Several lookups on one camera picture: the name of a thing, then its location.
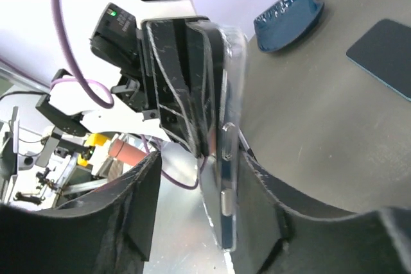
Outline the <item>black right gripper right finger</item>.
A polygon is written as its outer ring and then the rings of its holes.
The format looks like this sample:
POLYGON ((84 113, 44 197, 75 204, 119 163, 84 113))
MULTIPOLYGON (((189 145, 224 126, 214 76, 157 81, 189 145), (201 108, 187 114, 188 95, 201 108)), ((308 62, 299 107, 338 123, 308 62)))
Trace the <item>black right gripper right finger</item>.
POLYGON ((248 153, 238 171, 236 273, 409 273, 410 210, 353 213, 272 176, 248 153))

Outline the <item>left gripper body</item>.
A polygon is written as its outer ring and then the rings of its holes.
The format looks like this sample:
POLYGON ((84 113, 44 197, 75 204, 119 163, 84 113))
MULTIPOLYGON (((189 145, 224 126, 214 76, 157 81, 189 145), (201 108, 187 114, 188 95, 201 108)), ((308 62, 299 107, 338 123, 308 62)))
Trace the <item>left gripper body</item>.
POLYGON ((144 120, 159 117, 152 71, 144 62, 143 44, 136 18, 114 3, 109 3, 90 38, 90 49, 98 58, 119 67, 121 77, 110 88, 144 120))

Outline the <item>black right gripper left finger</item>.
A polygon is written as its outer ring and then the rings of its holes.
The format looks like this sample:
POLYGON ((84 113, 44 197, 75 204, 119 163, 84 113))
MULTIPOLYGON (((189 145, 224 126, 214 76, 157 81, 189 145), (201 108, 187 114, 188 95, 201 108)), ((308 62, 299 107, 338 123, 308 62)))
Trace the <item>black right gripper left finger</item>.
POLYGON ((142 273, 150 258, 161 154, 56 209, 1 205, 1 273, 142 273))

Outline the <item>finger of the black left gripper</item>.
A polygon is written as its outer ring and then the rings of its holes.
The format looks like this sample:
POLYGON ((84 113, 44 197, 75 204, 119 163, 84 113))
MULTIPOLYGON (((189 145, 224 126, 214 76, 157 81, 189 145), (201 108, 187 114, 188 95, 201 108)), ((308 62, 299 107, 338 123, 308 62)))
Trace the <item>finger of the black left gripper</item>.
POLYGON ((160 127, 170 140, 199 154, 197 122, 189 83, 186 23, 152 19, 142 23, 144 60, 151 69, 160 127))
POLYGON ((220 115, 223 73, 223 40, 211 22, 189 22, 187 43, 193 111, 199 153, 207 157, 216 147, 214 133, 220 115))

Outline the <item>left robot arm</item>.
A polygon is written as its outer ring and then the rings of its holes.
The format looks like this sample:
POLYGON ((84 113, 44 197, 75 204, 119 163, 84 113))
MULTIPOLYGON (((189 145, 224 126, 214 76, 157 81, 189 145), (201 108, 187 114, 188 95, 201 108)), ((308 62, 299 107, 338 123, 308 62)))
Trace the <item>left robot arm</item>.
POLYGON ((207 17, 164 17, 138 23, 108 4, 90 47, 118 71, 108 78, 114 104, 98 106, 72 73, 59 70, 37 110, 66 133, 124 132, 179 143, 194 157, 211 152, 220 106, 223 35, 207 17))

